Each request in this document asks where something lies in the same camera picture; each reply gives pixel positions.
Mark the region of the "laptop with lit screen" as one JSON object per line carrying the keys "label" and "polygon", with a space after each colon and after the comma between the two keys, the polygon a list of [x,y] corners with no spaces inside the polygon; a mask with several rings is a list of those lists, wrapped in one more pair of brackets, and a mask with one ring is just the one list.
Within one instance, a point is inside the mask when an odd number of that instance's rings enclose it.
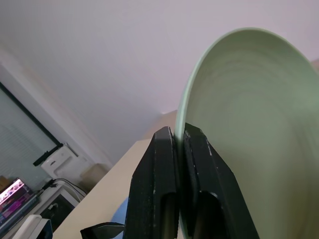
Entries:
{"label": "laptop with lit screen", "polygon": [[0,237],[11,230],[39,203],[39,197],[16,178],[0,193]]}

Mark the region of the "green plastic plate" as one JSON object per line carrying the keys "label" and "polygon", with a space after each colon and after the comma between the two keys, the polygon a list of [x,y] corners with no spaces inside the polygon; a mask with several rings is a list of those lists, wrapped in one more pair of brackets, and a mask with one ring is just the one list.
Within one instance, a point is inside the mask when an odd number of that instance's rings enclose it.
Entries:
{"label": "green plastic plate", "polygon": [[234,173],[260,239],[319,239],[319,73],[259,28],[215,41],[182,94],[174,134],[200,128]]}

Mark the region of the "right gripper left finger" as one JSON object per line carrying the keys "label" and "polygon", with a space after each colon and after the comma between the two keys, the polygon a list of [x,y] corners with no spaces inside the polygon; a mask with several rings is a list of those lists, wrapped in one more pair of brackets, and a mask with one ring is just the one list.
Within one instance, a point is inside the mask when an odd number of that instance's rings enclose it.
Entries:
{"label": "right gripper left finger", "polygon": [[123,239],[177,239],[178,172],[170,127],[156,131],[130,184]]}

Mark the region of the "blue plastic plate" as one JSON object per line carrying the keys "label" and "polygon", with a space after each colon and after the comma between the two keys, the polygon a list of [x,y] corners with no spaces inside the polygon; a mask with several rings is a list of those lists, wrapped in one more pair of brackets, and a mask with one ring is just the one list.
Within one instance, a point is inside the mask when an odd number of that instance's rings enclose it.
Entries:
{"label": "blue plastic plate", "polygon": [[111,219],[111,222],[124,225],[126,220],[127,207],[128,207],[128,197],[122,202],[122,204],[115,211]]}

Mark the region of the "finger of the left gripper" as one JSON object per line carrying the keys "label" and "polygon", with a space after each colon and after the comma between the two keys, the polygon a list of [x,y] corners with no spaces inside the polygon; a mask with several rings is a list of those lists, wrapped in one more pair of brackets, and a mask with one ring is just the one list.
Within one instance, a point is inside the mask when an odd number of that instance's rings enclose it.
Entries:
{"label": "finger of the left gripper", "polygon": [[80,233],[82,239],[116,239],[123,231],[123,224],[106,222],[82,229]]}

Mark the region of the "white appliance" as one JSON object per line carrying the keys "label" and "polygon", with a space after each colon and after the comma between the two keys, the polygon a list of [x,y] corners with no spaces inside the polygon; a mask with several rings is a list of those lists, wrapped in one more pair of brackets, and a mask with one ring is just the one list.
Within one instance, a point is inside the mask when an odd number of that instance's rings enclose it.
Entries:
{"label": "white appliance", "polygon": [[52,178],[61,178],[61,172],[65,171],[66,165],[78,155],[70,149],[69,145],[63,144],[59,149],[50,154],[47,159],[41,163],[40,167]]}

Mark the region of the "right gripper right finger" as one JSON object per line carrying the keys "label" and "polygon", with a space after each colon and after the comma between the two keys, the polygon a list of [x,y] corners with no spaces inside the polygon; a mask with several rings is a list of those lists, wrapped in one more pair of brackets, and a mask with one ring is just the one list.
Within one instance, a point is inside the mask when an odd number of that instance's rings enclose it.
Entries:
{"label": "right gripper right finger", "polygon": [[198,127],[183,135],[185,220],[191,239],[260,239],[236,177]]}

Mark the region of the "black framed window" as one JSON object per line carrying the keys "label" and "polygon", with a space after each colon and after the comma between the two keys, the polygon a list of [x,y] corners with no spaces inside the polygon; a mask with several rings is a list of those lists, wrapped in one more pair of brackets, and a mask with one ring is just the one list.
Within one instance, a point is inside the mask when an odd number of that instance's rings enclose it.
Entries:
{"label": "black framed window", "polygon": [[37,184],[49,176],[34,163],[61,145],[0,83],[0,175]]}

